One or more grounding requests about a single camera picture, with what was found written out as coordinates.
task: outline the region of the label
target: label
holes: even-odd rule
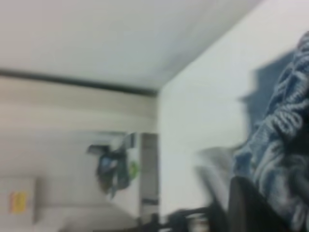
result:
[[[22,214],[27,207],[27,193],[12,192],[10,194],[10,212],[11,214]]]

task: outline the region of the wall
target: wall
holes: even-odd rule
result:
[[[307,0],[266,0],[170,81],[159,98],[161,214],[209,199],[193,171],[196,151],[247,136],[242,98],[255,70],[293,49],[308,30]]]
[[[91,144],[115,144],[121,133],[59,130],[0,131],[0,176],[35,177],[35,224],[24,230],[92,231],[133,227],[98,187]]]
[[[156,130],[156,99],[0,76],[0,129]]]
[[[110,140],[101,131],[156,131],[156,99],[0,77],[0,176],[39,177],[36,224],[22,231],[135,225],[107,204],[85,154]]]

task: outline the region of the dark trim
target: dark trim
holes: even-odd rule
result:
[[[157,91],[153,89],[127,87],[127,86],[114,85],[114,84],[105,84],[101,82],[84,81],[84,80],[71,78],[71,77],[65,77],[65,76],[22,72],[22,71],[8,70],[8,69],[0,69],[0,77],[1,78],[11,77],[11,78],[19,78],[19,79],[27,79],[27,80],[45,81],[45,82],[52,82],[52,83],[58,83],[58,84],[64,84],[64,85],[73,85],[73,86],[80,86],[80,87],[105,89],[105,90],[111,90],[111,91],[117,91],[117,92],[123,92],[123,93],[138,94],[138,95],[143,95],[143,96],[156,96],[157,95]]]

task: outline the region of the ceiling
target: ceiling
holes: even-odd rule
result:
[[[1,70],[158,90],[260,0],[2,0]]]

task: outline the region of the blue blanket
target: blue blanket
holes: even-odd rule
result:
[[[309,32],[302,37],[292,62],[279,77],[263,120],[235,154],[233,164],[234,174],[250,179],[292,230],[303,226],[308,207],[290,191],[291,168],[282,161],[286,158],[286,144],[299,134],[308,115]],[[293,155],[301,162],[301,155]]]

